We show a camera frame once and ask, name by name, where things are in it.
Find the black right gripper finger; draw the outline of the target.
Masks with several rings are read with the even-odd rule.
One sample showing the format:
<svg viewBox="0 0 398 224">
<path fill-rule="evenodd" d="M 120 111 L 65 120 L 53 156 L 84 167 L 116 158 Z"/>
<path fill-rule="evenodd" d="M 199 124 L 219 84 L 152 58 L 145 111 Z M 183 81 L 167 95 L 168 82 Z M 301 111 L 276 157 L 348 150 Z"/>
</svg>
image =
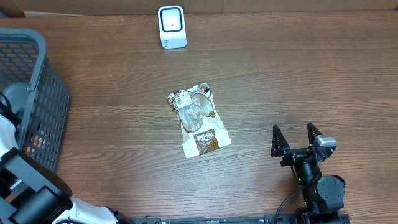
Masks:
<svg viewBox="0 0 398 224">
<path fill-rule="evenodd" d="M 290 150 L 290 146 L 278 125 L 274 125 L 272 130 L 271 157 L 282 157 Z"/>
<path fill-rule="evenodd" d="M 309 122 L 307 124 L 307 132 L 309 144 L 320 145 L 320 138 L 323 134 L 316 128 L 316 126 L 312 122 Z"/>
</svg>

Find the brown white snack pouch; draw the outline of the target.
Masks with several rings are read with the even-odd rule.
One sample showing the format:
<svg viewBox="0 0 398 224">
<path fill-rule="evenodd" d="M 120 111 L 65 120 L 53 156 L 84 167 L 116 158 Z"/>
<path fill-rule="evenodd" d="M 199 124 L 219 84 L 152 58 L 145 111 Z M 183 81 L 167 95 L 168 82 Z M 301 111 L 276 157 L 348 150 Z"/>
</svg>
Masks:
<svg viewBox="0 0 398 224">
<path fill-rule="evenodd" d="M 167 101 L 180 123 L 186 158 L 199 156 L 231 144 L 207 83 L 168 95 Z"/>
</svg>

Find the orange tissue pack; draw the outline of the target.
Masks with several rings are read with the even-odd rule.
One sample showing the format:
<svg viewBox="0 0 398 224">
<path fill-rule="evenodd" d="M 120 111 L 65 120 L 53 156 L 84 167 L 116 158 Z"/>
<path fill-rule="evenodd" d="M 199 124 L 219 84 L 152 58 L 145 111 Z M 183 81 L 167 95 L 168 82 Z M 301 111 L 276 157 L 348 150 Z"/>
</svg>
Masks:
<svg viewBox="0 0 398 224">
<path fill-rule="evenodd" d="M 31 136 L 29 140 L 29 146 L 26 147 L 26 153 L 31 155 L 35 152 L 36 149 L 41 148 L 42 146 L 42 138 L 39 136 Z"/>
</svg>

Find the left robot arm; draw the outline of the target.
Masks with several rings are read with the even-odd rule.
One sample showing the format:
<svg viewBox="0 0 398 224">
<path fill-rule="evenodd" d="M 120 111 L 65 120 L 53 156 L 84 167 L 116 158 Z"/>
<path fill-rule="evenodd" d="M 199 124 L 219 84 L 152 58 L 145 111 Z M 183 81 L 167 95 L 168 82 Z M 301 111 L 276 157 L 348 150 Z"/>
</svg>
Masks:
<svg viewBox="0 0 398 224">
<path fill-rule="evenodd" d="M 1 223 L 131 223 L 121 212 L 73 196 L 56 174 L 18 149 L 21 120 L 1 94 Z"/>
</svg>

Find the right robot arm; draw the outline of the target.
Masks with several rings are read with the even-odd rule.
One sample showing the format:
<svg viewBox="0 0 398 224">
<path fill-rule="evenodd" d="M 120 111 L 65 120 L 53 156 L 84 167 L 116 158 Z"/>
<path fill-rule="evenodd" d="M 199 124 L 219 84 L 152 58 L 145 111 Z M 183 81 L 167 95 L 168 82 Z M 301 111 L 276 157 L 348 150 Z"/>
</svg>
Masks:
<svg viewBox="0 0 398 224">
<path fill-rule="evenodd" d="M 349 216 L 342 215 L 345 181 L 338 175 L 324 176 L 319 163 L 329 158 L 336 149 L 336 139 L 326 136 L 316 126 L 307 124 L 308 147 L 292 149 L 278 125 L 273 126 L 271 156 L 281 157 L 280 165 L 290 167 L 299 182 L 299 189 L 289 195 L 278 207 L 273 222 L 280 219 L 285 204 L 302 194 L 304 207 L 289 216 L 291 223 L 349 223 Z"/>
</svg>

